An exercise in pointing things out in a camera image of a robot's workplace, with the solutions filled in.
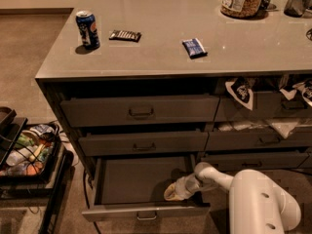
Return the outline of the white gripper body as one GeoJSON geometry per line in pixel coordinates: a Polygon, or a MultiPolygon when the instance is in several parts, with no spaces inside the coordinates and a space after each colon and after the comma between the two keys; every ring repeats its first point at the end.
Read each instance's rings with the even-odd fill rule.
{"type": "Polygon", "coordinates": [[[198,192],[202,182],[195,175],[188,175],[179,178],[175,183],[175,194],[180,199],[188,199],[198,192]]]}

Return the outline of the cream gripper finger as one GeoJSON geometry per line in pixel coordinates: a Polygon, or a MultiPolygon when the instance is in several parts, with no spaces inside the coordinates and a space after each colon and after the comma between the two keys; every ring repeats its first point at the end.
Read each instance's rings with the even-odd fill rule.
{"type": "Polygon", "coordinates": [[[176,184],[172,183],[164,192],[164,199],[166,201],[182,201],[183,198],[176,193],[176,184]]]}

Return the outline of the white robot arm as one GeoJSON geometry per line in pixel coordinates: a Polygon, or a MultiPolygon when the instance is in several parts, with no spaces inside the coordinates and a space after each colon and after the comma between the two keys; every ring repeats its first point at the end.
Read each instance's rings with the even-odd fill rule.
{"type": "Polygon", "coordinates": [[[285,234],[300,223],[295,198],[269,176],[251,169],[227,175],[201,162],[191,175],[169,185],[164,198],[183,201],[218,187],[228,192],[230,234],[285,234]]]}

